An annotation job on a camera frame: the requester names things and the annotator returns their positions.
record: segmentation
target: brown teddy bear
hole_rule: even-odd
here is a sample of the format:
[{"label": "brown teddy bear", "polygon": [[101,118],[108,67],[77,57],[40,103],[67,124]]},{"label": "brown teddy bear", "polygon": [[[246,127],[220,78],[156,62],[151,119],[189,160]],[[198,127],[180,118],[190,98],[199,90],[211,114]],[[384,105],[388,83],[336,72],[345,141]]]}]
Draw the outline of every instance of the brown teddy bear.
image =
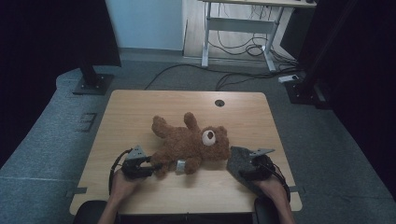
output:
[{"label": "brown teddy bear", "polygon": [[195,116],[184,115],[186,127],[173,127],[165,119],[155,116],[151,126],[154,133],[164,139],[162,148],[151,156],[151,164],[161,164],[156,176],[164,177],[169,168],[183,160],[184,173],[195,173],[201,161],[221,161],[230,158],[227,130],[223,126],[200,129]]}]

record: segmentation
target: desk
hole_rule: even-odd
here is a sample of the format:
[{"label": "desk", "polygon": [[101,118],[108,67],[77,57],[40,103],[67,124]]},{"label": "desk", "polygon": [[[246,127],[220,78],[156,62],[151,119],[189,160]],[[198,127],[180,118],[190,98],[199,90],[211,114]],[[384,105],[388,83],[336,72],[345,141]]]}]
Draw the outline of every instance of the desk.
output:
[{"label": "desk", "polygon": [[[317,4],[306,3],[305,0],[201,0],[207,2],[207,14],[205,21],[205,41],[202,51],[202,67],[208,67],[209,60],[209,31],[231,31],[242,33],[258,33],[268,34],[268,40],[265,46],[262,46],[262,52],[267,62],[270,72],[275,72],[273,55],[270,51],[274,42],[276,30],[282,17],[284,7],[315,7]],[[279,7],[276,19],[274,21],[254,21],[254,20],[237,20],[228,18],[214,18],[210,16],[212,3],[226,3],[226,4],[242,4],[242,5],[258,5]]]},{"label": "desk", "polygon": [[[217,100],[224,106],[216,106]],[[270,154],[290,186],[294,186],[276,126],[265,96],[259,92],[221,91],[113,91],[93,142],[71,214],[89,200],[108,199],[108,175],[114,160],[126,149],[140,145],[152,155],[163,143],[151,130],[155,115],[173,126],[185,126],[192,112],[200,128],[223,125],[230,146],[274,148]],[[226,170],[226,161],[204,162],[194,175],[168,173],[164,180],[147,178],[120,209],[121,214],[187,214],[252,212],[256,195]],[[302,209],[300,196],[291,194],[291,208]]]}]

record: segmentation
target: wall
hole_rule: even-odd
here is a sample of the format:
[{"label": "wall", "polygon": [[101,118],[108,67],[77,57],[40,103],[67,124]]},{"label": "wall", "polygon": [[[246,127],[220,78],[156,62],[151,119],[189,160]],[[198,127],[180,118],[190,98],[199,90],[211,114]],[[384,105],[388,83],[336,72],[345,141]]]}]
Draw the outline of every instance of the wall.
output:
[{"label": "wall", "polygon": [[187,1],[106,0],[119,48],[182,50]]}]

